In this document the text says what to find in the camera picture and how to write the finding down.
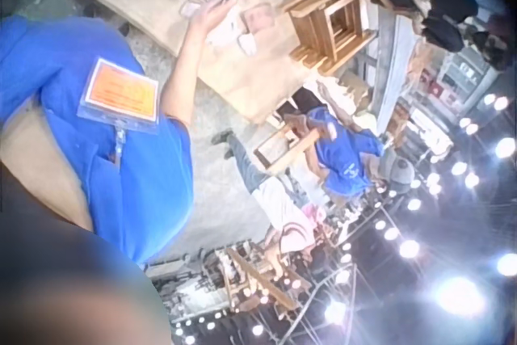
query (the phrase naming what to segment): ceiling light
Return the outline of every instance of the ceiling light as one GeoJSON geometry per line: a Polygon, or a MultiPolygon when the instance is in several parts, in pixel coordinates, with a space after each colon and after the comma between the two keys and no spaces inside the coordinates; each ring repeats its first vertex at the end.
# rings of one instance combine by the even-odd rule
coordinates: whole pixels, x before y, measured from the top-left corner
{"type": "Polygon", "coordinates": [[[517,275],[517,254],[506,254],[498,261],[498,271],[504,276],[517,275]]]}
{"type": "Polygon", "coordinates": [[[399,253],[403,258],[412,259],[420,251],[420,245],[415,240],[407,240],[400,246],[399,253]]]}
{"type": "Polygon", "coordinates": [[[433,196],[436,196],[437,194],[439,194],[440,192],[442,191],[442,187],[440,185],[433,185],[431,187],[429,187],[429,192],[433,195],[433,196]]]}
{"type": "Polygon", "coordinates": [[[253,326],[252,331],[253,331],[253,334],[255,334],[258,337],[264,332],[264,326],[262,326],[262,325],[253,326]]]}
{"type": "Polygon", "coordinates": [[[465,162],[456,162],[451,169],[452,175],[462,175],[467,170],[465,162]]]}
{"type": "Polygon", "coordinates": [[[490,104],[494,103],[495,95],[493,93],[490,93],[490,94],[485,96],[483,101],[485,102],[486,105],[490,105],[490,104]]]}
{"type": "Polygon", "coordinates": [[[469,189],[472,189],[473,187],[477,186],[479,183],[479,177],[475,175],[474,173],[469,173],[465,177],[465,186],[469,189]]]}
{"type": "Polygon", "coordinates": [[[391,242],[392,240],[395,240],[398,236],[398,229],[397,228],[389,228],[385,233],[385,239],[391,242]]]}
{"type": "Polygon", "coordinates": [[[442,284],[437,292],[437,301],[445,311],[467,317],[478,315],[485,307],[476,285],[460,277],[442,284]]]}
{"type": "Polygon", "coordinates": [[[494,108],[496,111],[502,111],[508,107],[508,99],[506,97],[500,97],[497,100],[495,100],[494,108]]]}
{"type": "Polygon", "coordinates": [[[477,124],[471,123],[465,129],[465,132],[467,133],[467,135],[473,135],[474,133],[477,132],[478,129],[479,129],[479,126],[477,124]]]}
{"type": "Polygon", "coordinates": [[[465,128],[467,127],[472,121],[468,117],[464,117],[460,120],[460,127],[465,128]]]}
{"type": "Polygon", "coordinates": [[[439,182],[439,174],[438,173],[430,173],[427,177],[427,186],[431,187],[436,185],[439,182]]]}
{"type": "Polygon", "coordinates": [[[340,260],[341,263],[349,263],[352,260],[352,255],[344,254],[340,260]]]}
{"type": "Polygon", "coordinates": [[[350,272],[341,271],[336,275],[336,284],[345,284],[350,279],[350,272]]]}
{"type": "Polygon", "coordinates": [[[377,229],[377,230],[383,230],[385,227],[386,227],[386,221],[384,221],[384,220],[379,220],[378,222],[375,223],[375,229],[377,229]]]}
{"type": "Polygon", "coordinates": [[[411,201],[407,204],[407,208],[409,210],[419,210],[420,205],[422,205],[422,201],[418,198],[413,198],[411,201]]]}
{"type": "Polygon", "coordinates": [[[341,302],[331,301],[329,307],[325,310],[325,319],[330,323],[340,325],[343,323],[346,313],[347,305],[341,302]]]}
{"type": "Polygon", "coordinates": [[[495,147],[495,154],[498,158],[508,158],[515,152],[515,139],[505,137],[495,147]]]}

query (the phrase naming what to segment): wooden table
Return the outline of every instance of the wooden table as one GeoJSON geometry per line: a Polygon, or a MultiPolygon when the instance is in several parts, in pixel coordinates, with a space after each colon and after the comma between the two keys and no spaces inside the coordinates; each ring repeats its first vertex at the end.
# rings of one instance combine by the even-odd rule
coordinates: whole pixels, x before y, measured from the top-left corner
{"type": "MultiPolygon", "coordinates": [[[[156,43],[177,55],[187,28],[179,14],[186,0],[98,0],[140,28],[156,43]]],[[[260,2],[273,6],[282,0],[239,0],[245,11],[260,2]]],[[[233,43],[207,48],[199,77],[241,115],[263,122],[284,99],[301,87],[309,70],[288,57],[299,41],[288,15],[278,14],[275,26],[255,36],[258,53],[247,57],[233,43]]]]}

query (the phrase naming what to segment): gray cap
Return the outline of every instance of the gray cap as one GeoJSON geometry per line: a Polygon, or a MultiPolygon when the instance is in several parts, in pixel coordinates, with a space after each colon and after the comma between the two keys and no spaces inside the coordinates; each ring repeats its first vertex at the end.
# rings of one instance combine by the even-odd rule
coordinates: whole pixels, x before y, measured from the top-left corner
{"type": "Polygon", "coordinates": [[[385,150],[380,158],[379,173],[389,182],[389,189],[397,193],[407,193],[414,180],[413,164],[399,157],[392,147],[385,150]]]}

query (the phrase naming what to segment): blue polo shirt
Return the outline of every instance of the blue polo shirt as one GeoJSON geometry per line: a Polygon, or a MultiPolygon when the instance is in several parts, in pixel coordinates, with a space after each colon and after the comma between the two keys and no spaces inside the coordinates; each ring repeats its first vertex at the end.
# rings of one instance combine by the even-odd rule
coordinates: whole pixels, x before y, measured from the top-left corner
{"type": "Polygon", "coordinates": [[[190,138],[182,124],[160,115],[158,133],[127,132],[119,171],[110,162],[114,128],[77,116],[98,57],[144,73],[123,36],[100,19],[2,20],[0,124],[37,94],[81,180],[95,233],[143,263],[187,223],[193,199],[190,138]]]}
{"type": "Polygon", "coordinates": [[[326,107],[313,109],[309,116],[334,123],[338,133],[334,141],[320,139],[316,143],[317,159],[330,171],[326,188],[341,196],[355,196],[371,186],[360,153],[382,156],[383,145],[376,136],[369,129],[355,133],[343,127],[326,107]]]}

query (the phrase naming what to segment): stage light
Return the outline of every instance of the stage light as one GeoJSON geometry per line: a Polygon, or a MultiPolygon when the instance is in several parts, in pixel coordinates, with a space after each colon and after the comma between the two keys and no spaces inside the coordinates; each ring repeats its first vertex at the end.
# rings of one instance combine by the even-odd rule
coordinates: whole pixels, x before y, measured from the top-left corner
{"type": "Polygon", "coordinates": [[[430,173],[427,176],[427,186],[431,187],[436,185],[439,182],[439,174],[438,173],[430,173]]]}
{"type": "Polygon", "coordinates": [[[498,261],[498,271],[504,276],[517,275],[517,254],[506,254],[498,261]]]}
{"type": "Polygon", "coordinates": [[[490,94],[485,96],[483,101],[485,102],[485,105],[493,104],[494,101],[495,101],[495,95],[493,93],[490,93],[490,94]]]}
{"type": "Polygon", "coordinates": [[[397,228],[389,228],[385,233],[385,239],[391,242],[392,240],[395,240],[398,236],[398,229],[397,228]]]}
{"type": "Polygon", "coordinates": [[[468,117],[464,117],[460,120],[460,127],[465,128],[467,127],[472,121],[468,117]]]}
{"type": "Polygon", "coordinates": [[[259,337],[264,332],[264,326],[262,326],[262,325],[253,326],[252,331],[255,336],[259,337]]]}
{"type": "Polygon", "coordinates": [[[429,192],[433,195],[433,196],[436,196],[437,194],[439,194],[440,192],[442,191],[442,187],[440,185],[433,185],[431,187],[429,187],[429,192]]]}
{"type": "Polygon", "coordinates": [[[350,279],[350,272],[344,270],[336,275],[336,284],[345,284],[350,279]]]}
{"type": "Polygon", "coordinates": [[[476,285],[461,277],[444,282],[438,289],[437,300],[445,311],[465,317],[478,315],[485,308],[484,298],[476,285]]]}
{"type": "Polygon", "coordinates": [[[325,310],[325,319],[330,323],[340,325],[343,323],[346,313],[347,305],[341,302],[331,301],[329,307],[325,310]]]}
{"type": "Polygon", "coordinates": [[[477,132],[478,129],[479,129],[479,126],[476,123],[471,123],[465,129],[465,132],[467,133],[467,135],[473,135],[474,133],[477,132]]]}
{"type": "Polygon", "coordinates": [[[418,198],[413,198],[411,201],[407,204],[407,208],[409,210],[419,210],[420,205],[422,205],[422,201],[418,198]]]}
{"type": "Polygon", "coordinates": [[[467,170],[465,162],[456,162],[451,169],[452,175],[462,175],[467,170]]]}
{"type": "Polygon", "coordinates": [[[479,183],[479,177],[475,175],[474,173],[469,173],[465,177],[465,186],[469,189],[472,189],[473,187],[477,186],[479,183]]]}
{"type": "Polygon", "coordinates": [[[505,137],[501,139],[495,147],[495,154],[498,158],[508,158],[515,152],[515,139],[505,137]]]}
{"type": "Polygon", "coordinates": [[[378,222],[375,223],[375,229],[377,229],[377,230],[383,230],[385,227],[386,227],[386,221],[384,221],[384,220],[379,220],[378,222]]]}
{"type": "Polygon", "coordinates": [[[399,253],[403,258],[412,259],[418,252],[420,251],[420,244],[418,244],[415,240],[407,240],[403,242],[400,246],[399,253]]]}
{"type": "Polygon", "coordinates": [[[349,263],[351,260],[352,260],[352,255],[350,255],[350,254],[344,254],[344,255],[341,257],[340,262],[341,262],[341,263],[349,263]]]}
{"type": "Polygon", "coordinates": [[[508,99],[506,97],[503,96],[495,100],[494,109],[496,111],[502,111],[506,107],[508,107],[508,99]]]}

